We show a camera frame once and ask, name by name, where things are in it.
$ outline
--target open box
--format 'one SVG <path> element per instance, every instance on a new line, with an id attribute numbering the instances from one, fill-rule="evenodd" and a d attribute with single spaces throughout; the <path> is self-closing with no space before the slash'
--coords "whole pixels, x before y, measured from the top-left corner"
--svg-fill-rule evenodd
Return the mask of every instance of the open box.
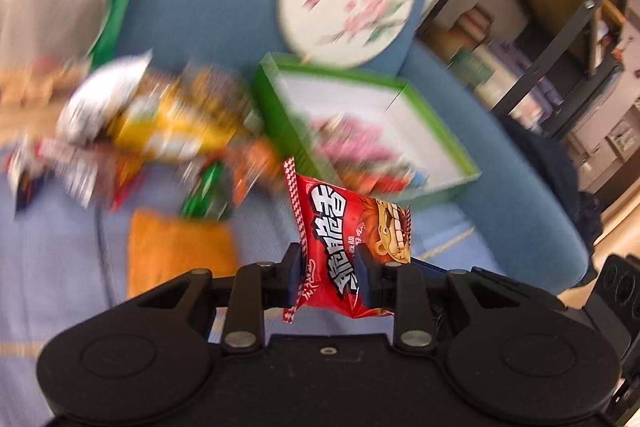
<path id="1" fill-rule="evenodd" d="M 314 152 L 311 121 L 339 114 L 383 127 L 381 143 L 428 174 L 424 187 L 379 194 L 395 203 L 434 203 L 478 178 L 478 166 L 424 99 L 402 80 L 369 71 L 304 65 L 289 55 L 266 55 L 254 82 L 265 132 L 296 170 L 342 186 L 331 163 Z"/>

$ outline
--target orange package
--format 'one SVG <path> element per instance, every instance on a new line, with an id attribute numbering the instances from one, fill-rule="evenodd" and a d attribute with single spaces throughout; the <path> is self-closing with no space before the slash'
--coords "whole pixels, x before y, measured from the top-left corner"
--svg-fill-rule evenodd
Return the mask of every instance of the orange package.
<path id="1" fill-rule="evenodd" d="M 129 229 L 127 298 L 194 268 L 208 268 L 213 277 L 236 274 L 239 264 L 228 223 L 135 211 Z"/>

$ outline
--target metal screw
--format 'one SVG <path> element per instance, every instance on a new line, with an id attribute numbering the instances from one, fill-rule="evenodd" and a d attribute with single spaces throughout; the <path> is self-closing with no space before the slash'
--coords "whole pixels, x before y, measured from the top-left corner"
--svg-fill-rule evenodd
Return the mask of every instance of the metal screw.
<path id="1" fill-rule="evenodd" d="M 433 337 L 422 330 L 409 330 L 400 335 L 400 341 L 410 347 L 426 347 L 432 340 Z"/>
<path id="2" fill-rule="evenodd" d="M 258 339 L 249 331 L 232 331 L 227 333 L 225 343 L 230 347 L 251 347 Z"/>

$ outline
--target red package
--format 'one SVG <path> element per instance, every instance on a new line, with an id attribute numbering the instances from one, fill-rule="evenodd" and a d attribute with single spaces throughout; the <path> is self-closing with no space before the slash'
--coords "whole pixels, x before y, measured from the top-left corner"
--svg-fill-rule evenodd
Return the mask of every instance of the red package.
<path id="1" fill-rule="evenodd" d="M 296 304 L 284 311 L 283 320 L 292 322 L 295 311 L 303 305 L 330 309 L 352 319 L 386 314 L 362 303 L 354 250 L 364 243 L 380 264 L 408 263 L 410 211 L 301 176 L 293 158 L 284 163 L 284 171 L 306 269 Z"/>

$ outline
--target box on shelf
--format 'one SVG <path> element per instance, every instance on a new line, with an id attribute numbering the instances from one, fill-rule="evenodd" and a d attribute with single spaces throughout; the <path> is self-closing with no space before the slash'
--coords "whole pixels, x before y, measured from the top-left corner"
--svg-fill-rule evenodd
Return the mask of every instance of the box on shelf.
<path id="1" fill-rule="evenodd" d="M 254 94 L 267 135 L 300 174 L 342 185 L 332 164 L 314 152 L 311 121 L 339 114 L 383 127 L 381 143 L 428 174 L 424 187 L 379 194 L 395 203 L 431 204 L 476 180 L 478 166 L 435 111 L 404 80 L 369 71 L 304 65 L 289 55 L 266 55 Z"/>

